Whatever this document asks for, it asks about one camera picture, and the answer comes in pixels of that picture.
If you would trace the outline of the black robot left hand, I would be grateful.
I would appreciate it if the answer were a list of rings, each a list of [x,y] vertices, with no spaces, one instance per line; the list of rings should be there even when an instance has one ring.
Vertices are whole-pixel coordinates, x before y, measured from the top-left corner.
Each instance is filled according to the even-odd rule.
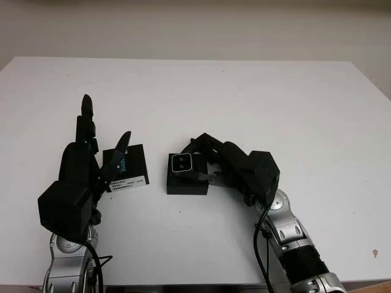
[[[89,224],[101,222],[101,213],[97,203],[102,194],[109,190],[110,183],[120,174],[120,161],[125,157],[131,132],[125,132],[118,141],[107,163],[98,165],[95,155],[98,153],[96,127],[93,122],[93,103],[85,94],[81,103],[81,114],[77,116],[76,138],[69,143],[62,155],[59,180],[72,182],[86,187],[92,195],[92,208]]]

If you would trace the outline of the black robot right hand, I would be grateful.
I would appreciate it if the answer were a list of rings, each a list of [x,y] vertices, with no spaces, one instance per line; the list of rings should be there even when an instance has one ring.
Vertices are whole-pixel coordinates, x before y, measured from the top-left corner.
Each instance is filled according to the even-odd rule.
[[[201,155],[210,164],[217,164],[221,170],[215,173],[203,173],[196,167],[194,156]],[[207,133],[191,139],[181,153],[171,158],[172,173],[191,181],[221,184],[227,183],[244,196],[248,206],[255,204],[255,192],[249,183],[254,170],[247,161],[247,155],[231,142],[221,142]]]

